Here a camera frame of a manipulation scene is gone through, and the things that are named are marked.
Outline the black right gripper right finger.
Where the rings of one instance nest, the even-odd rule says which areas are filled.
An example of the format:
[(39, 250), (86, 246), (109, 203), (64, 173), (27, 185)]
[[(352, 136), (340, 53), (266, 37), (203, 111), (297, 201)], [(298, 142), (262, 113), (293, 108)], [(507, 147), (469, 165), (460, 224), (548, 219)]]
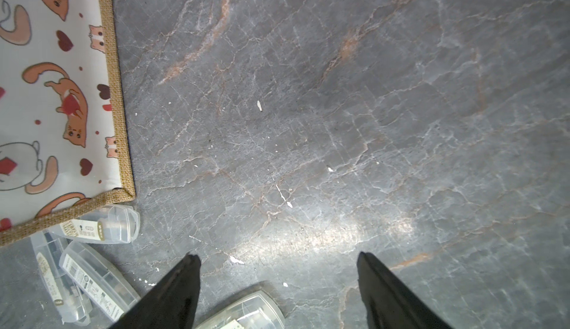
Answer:
[(372, 253), (359, 253), (357, 270), (369, 328), (451, 328)]

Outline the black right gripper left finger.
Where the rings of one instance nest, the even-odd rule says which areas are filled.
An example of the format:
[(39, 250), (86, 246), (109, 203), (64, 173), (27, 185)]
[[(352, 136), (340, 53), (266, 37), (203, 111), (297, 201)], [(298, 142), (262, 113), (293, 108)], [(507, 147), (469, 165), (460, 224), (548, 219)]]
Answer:
[(200, 295), (201, 260), (188, 253), (113, 328), (192, 328)]

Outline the clear compass case lone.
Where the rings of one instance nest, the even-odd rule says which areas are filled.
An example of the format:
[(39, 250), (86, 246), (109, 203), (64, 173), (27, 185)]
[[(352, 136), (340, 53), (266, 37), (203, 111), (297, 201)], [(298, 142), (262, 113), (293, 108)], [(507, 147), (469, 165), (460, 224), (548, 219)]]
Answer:
[(232, 303), (199, 324), (196, 329), (284, 329), (284, 316), (262, 290)]

